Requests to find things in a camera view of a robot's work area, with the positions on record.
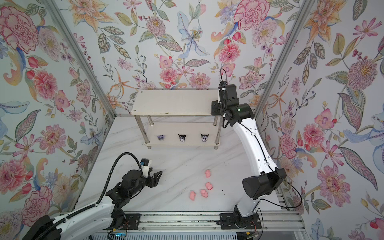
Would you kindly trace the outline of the small purple kuromi toy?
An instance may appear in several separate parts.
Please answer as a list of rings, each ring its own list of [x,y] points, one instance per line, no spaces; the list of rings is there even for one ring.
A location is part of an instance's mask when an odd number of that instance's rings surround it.
[[[159,141],[163,141],[165,139],[165,135],[157,135]]]

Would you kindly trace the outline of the black kuromi toy figure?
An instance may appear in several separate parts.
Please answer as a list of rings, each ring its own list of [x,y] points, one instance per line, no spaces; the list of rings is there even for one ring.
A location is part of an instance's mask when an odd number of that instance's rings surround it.
[[[209,138],[209,134],[201,134],[201,140],[203,143],[207,142]]]

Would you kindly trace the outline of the purple black kuromi toy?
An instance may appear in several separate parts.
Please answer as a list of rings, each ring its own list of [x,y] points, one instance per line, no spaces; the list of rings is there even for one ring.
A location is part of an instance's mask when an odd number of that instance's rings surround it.
[[[180,142],[184,143],[186,141],[187,135],[178,134]]]

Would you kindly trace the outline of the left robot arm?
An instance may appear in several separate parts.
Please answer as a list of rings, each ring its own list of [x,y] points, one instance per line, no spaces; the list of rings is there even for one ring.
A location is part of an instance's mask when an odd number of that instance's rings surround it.
[[[144,187],[157,186],[162,174],[159,171],[145,177],[139,170],[130,170],[101,201],[54,218],[45,215],[33,224],[23,239],[81,240],[101,230],[123,227],[130,220],[122,207]]]

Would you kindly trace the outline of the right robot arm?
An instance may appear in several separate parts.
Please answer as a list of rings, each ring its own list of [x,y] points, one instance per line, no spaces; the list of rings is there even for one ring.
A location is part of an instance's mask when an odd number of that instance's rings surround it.
[[[256,223],[260,204],[269,201],[266,197],[281,185],[287,174],[272,160],[260,136],[255,115],[248,104],[240,104],[236,86],[221,82],[218,96],[218,100],[212,102],[211,114],[223,118],[223,128],[234,129],[252,172],[252,176],[242,180],[245,195],[235,205],[230,218],[222,223],[245,229],[250,223]]]

